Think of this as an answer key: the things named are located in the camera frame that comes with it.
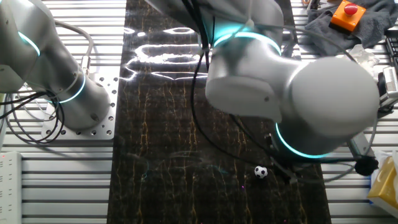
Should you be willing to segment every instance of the power strip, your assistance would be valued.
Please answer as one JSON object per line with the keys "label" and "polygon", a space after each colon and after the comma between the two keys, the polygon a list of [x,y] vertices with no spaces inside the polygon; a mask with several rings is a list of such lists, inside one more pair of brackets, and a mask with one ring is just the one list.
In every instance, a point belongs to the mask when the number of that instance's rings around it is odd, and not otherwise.
{"label": "power strip", "polygon": [[0,224],[22,223],[22,156],[0,153]]}

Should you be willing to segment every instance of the soccer ball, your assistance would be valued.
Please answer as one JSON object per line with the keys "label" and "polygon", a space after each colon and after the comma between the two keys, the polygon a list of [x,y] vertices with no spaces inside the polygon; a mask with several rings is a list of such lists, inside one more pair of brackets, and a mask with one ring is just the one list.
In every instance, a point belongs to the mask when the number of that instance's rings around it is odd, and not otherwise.
{"label": "soccer ball", "polygon": [[256,177],[258,177],[260,179],[263,179],[266,175],[268,175],[267,168],[261,167],[261,166],[257,166],[254,169],[254,174],[256,175]]}

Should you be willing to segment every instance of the glowing light ring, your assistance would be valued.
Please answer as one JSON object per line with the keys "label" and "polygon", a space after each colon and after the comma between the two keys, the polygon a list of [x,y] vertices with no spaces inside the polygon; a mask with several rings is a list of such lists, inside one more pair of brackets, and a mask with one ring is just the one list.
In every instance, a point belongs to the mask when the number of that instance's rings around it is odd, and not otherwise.
{"label": "glowing light ring", "polygon": [[[228,40],[230,37],[232,37],[232,34],[226,34],[222,37],[220,37],[215,43],[214,43],[214,47],[216,47],[218,44],[222,43],[223,41]],[[257,34],[257,33],[252,33],[252,32],[238,32],[235,37],[249,37],[249,38],[253,38],[253,39],[257,39],[260,40],[261,42],[265,42],[271,46],[273,46],[273,48],[276,49],[276,51],[278,51],[279,55],[282,55],[282,52],[280,51],[279,46],[277,45],[277,43],[275,41],[273,41],[272,39],[270,39],[269,37],[266,37],[264,35],[261,34]]]}
{"label": "glowing light ring", "polygon": [[279,137],[280,141],[282,141],[282,143],[285,145],[286,148],[288,148],[290,151],[296,153],[297,155],[302,156],[302,157],[306,157],[306,158],[310,158],[310,159],[319,159],[319,158],[323,158],[323,157],[329,155],[329,153],[328,154],[323,154],[323,155],[308,155],[308,154],[299,152],[299,151],[295,150],[292,146],[287,144],[287,142],[282,138],[282,135],[279,132],[279,128],[278,128],[278,124],[277,123],[275,124],[275,128],[276,128],[276,133],[278,134],[278,137]]}

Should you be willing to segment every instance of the gray cloth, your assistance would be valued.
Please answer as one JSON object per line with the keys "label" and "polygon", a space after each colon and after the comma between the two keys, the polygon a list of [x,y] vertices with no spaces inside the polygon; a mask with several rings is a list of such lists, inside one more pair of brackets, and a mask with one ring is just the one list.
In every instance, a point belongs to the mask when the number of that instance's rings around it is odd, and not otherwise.
{"label": "gray cloth", "polygon": [[[398,7],[394,0],[352,0],[351,2],[366,9],[351,35],[329,27],[337,6],[323,10],[310,10],[305,29],[333,40],[344,49],[350,49],[356,44],[362,44],[364,48],[377,44],[383,38],[384,31],[393,27],[397,20]],[[310,38],[321,55],[331,56],[339,53],[334,45],[316,37]]]}

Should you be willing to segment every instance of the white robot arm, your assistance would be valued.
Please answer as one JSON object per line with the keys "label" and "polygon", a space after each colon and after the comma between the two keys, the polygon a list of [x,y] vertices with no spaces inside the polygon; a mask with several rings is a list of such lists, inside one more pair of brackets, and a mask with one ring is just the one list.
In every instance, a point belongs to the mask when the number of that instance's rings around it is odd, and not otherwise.
{"label": "white robot arm", "polygon": [[[147,2],[198,30],[181,0]],[[379,92],[357,63],[334,57],[303,63],[280,56],[282,29],[256,26],[283,25],[275,1],[198,3],[209,39],[214,37],[206,97],[215,108],[272,119],[273,145],[307,158],[326,156],[374,123]],[[249,7],[255,26],[242,29]]]}
{"label": "white robot arm", "polygon": [[0,0],[0,93],[14,93],[25,82],[56,94],[64,125],[73,130],[95,126],[110,107],[106,90],[62,44],[41,0]]}

